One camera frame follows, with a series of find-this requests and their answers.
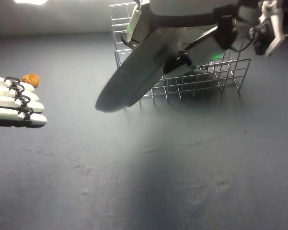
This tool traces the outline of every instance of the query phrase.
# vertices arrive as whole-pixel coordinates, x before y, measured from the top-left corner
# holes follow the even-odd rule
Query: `wire basket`
[[[121,33],[127,31],[127,26],[129,25],[135,6],[136,3],[132,2],[111,5],[109,7],[117,68],[120,67],[132,52],[132,49],[126,49],[126,46],[120,41],[119,36]],[[195,28],[197,33],[198,31],[200,32],[197,37],[204,32],[200,30],[207,31],[211,27]],[[188,30],[193,32],[194,28],[188,28]],[[190,42],[186,40],[184,42],[185,46]],[[245,43],[246,39],[243,36],[239,36],[234,46],[241,49]],[[251,63],[249,58],[240,59],[240,55],[240,52],[228,50],[205,66],[198,67],[182,76],[167,78],[164,75],[143,98],[152,98],[154,101],[157,96],[165,96],[169,100],[170,95],[179,94],[179,97],[182,99],[183,95],[187,93],[191,93],[194,97],[199,97],[202,93],[209,95],[215,89],[218,89],[222,95],[225,89],[230,86],[235,87],[239,94]]]

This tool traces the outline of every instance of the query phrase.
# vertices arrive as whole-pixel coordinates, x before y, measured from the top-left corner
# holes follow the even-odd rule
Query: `bright light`
[[[34,5],[43,5],[48,0],[14,0],[16,3],[29,3]]]

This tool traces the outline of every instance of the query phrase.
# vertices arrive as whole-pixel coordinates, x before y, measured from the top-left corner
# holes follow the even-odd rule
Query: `metal wire basket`
[[[112,33],[115,44],[115,59],[117,68],[124,62],[127,56],[132,52],[131,49],[126,49],[126,46],[120,41],[120,34],[127,31],[127,26],[132,17],[132,12],[136,3],[124,3],[111,5],[109,7]],[[240,49],[245,44],[245,38],[239,36],[236,40],[235,47]],[[202,93],[210,94],[212,90],[218,89],[221,95],[227,87],[235,87],[239,94],[244,83],[251,60],[240,59],[240,52],[228,50],[225,54],[217,59],[198,67],[192,72],[182,76],[167,78],[162,76],[154,87],[147,92],[143,98],[152,98],[153,101],[157,96],[165,96],[169,100],[172,94],[179,94],[182,99],[184,94],[190,94],[194,97],[201,96]]]

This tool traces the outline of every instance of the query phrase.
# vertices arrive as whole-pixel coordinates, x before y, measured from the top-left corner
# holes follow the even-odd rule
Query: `gray table surface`
[[[40,75],[48,124],[0,127],[0,230],[288,230],[288,41],[241,97],[104,114],[109,34],[0,39],[0,76]]]

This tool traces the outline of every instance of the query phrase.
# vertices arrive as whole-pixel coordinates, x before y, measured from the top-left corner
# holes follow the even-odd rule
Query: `orange spiral toy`
[[[39,76],[34,73],[28,73],[21,79],[22,82],[28,83],[36,88],[39,84]]]

